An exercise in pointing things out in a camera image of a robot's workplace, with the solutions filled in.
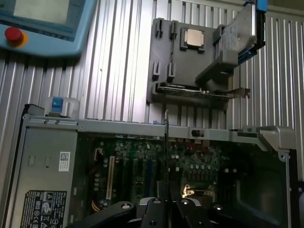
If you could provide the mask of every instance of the barcode sticker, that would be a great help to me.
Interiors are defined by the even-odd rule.
[[[70,169],[71,152],[60,152],[59,172],[68,172]]]

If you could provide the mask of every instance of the power supply label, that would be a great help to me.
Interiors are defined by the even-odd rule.
[[[37,190],[27,192],[20,228],[63,228],[66,193]]]

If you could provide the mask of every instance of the aluminum profile panel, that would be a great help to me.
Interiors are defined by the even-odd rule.
[[[295,127],[303,151],[303,15],[267,13],[267,47],[235,70],[231,88],[251,88],[227,112],[146,104],[150,32],[154,18],[216,28],[228,24],[243,1],[99,0],[86,49],[76,60],[45,60],[0,52],[0,196],[10,176],[24,104],[44,106],[49,96],[80,100],[80,118],[231,129],[242,125]],[[64,108],[64,114],[70,112]]]

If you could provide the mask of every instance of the green circuit board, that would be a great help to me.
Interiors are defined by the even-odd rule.
[[[168,153],[169,178],[181,195],[196,197],[206,207],[212,204],[225,160],[221,150],[201,141],[171,139]],[[122,200],[138,205],[140,199],[157,195],[156,181],[164,176],[163,140],[98,138],[92,154],[92,197],[100,209]]]

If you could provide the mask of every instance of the expansion card slot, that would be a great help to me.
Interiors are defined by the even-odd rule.
[[[108,184],[106,186],[106,197],[105,197],[106,200],[110,200],[111,196],[112,196],[114,164],[115,164],[115,157],[114,156],[110,156],[109,172],[108,172]]]

